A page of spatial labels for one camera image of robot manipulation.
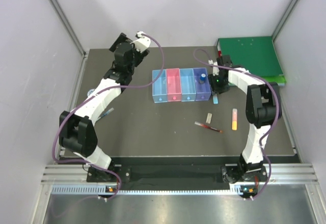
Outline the pink plastic tray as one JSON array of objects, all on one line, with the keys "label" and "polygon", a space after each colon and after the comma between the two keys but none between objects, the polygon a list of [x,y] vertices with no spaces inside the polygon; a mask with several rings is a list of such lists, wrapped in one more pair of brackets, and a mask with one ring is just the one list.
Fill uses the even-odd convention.
[{"label": "pink plastic tray", "polygon": [[180,69],[166,69],[168,102],[181,101]]}]

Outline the dark green binder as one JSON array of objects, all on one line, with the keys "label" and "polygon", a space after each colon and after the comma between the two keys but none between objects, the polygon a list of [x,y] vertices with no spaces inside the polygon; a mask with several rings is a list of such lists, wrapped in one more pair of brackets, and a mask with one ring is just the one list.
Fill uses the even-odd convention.
[{"label": "dark green binder", "polygon": [[283,75],[271,36],[219,38],[218,50],[260,77]]}]

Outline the light green folder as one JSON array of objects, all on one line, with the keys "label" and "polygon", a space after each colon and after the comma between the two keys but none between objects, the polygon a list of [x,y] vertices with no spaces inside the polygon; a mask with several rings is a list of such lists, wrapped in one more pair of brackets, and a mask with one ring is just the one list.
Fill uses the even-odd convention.
[{"label": "light green folder", "polygon": [[285,86],[285,84],[287,83],[284,75],[263,76],[262,78],[265,79],[269,83],[276,82],[279,86]]}]

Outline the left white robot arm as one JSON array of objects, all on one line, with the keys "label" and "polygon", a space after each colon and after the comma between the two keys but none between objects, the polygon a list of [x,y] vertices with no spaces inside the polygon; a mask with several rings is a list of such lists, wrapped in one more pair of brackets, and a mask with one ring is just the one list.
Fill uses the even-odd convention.
[{"label": "left white robot arm", "polygon": [[114,54],[112,66],[97,88],[80,106],[60,115],[60,146],[90,163],[92,174],[102,181],[113,180],[116,170],[112,159],[98,146],[94,125],[107,106],[130,84],[135,67],[149,54],[150,44],[144,32],[137,32],[134,41],[121,33],[110,47]]}]

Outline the light blue tray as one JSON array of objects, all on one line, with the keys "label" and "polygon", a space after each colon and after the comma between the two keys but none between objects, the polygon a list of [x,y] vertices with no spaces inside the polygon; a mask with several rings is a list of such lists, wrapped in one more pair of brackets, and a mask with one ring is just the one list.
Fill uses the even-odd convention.
[{"label": "light blue tray", "polygon": [[163,69],[160,77],[152,84],[152,98],[154,103],[164,103],[168,101],[167,75]]},{"label": "light blue tray", "polygon": [[196,98],[196,85],[192,68],[180,69],[181,101],[193,102]]}]

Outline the purple plastic tray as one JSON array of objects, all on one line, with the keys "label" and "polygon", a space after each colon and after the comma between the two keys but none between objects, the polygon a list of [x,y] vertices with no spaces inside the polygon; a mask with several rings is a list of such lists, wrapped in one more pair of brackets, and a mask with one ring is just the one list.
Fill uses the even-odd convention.
[{"label": "purple plastic tray", "polygon": [[[196,101],[207,101],[211,96],[211,88],[208,81],[208,74],[206,68],[194,68],[194,79],[195,79],[195,87],[196,87]],[[206,74],[206,82],[204,84],[199,84],[199,76],[200,74]]]}]

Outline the blue grey eraser stick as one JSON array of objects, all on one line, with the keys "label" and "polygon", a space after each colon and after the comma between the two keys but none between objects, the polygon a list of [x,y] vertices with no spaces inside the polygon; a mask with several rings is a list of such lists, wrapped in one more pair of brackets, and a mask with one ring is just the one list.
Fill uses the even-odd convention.
[{"label": "blue grey eraser stick", "polygon": [[218,95],[217,94],[212,95],[212,100],[214,104],[218,104],[219,103]]}]

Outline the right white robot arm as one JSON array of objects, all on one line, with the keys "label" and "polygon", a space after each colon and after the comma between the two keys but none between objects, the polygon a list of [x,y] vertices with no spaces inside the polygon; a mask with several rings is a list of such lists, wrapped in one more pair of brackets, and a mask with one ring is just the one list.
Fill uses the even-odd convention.
[{"label": "right white robot arm", "polygon": [[213,72],[208,76],[211,90],[222,94],[235,85],[246,94],[246,118],[250,124],[246,146],[237,166],[226,169],[225,181],[251,181],[263,171],[264,148],[270,129],[282,116],[279,86],[267,82],[241,65],[233,65],[229,55],[209,60]]}]

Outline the blue cap bottle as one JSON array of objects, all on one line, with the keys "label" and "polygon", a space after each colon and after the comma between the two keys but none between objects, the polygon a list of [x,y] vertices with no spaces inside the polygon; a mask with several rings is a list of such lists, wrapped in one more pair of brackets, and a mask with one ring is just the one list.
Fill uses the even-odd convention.
[{"label": "blue cap bottle", "polygon": [[200,74],[199,80],[198,80],[199,84],[204,84],[206,82],[206,77],[207,76],[205,73]]}]

